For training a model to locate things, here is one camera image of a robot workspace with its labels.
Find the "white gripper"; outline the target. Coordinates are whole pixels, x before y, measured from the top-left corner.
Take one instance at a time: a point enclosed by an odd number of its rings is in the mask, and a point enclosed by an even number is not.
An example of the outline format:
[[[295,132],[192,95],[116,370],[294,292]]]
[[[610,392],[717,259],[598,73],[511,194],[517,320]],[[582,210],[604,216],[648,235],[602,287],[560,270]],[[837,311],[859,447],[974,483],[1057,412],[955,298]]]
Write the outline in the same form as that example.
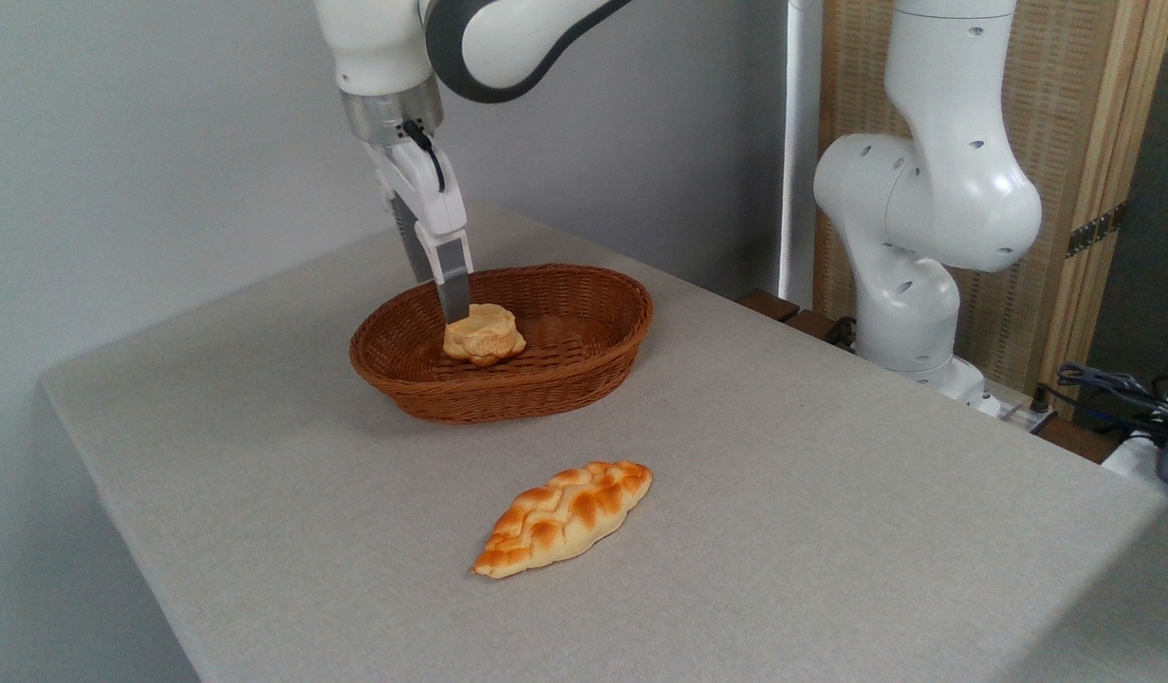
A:
[[[467,319],[474,266],[449,156],[431,135],[363,147],[376,165],[416,283],[434,280],[445,325]]]

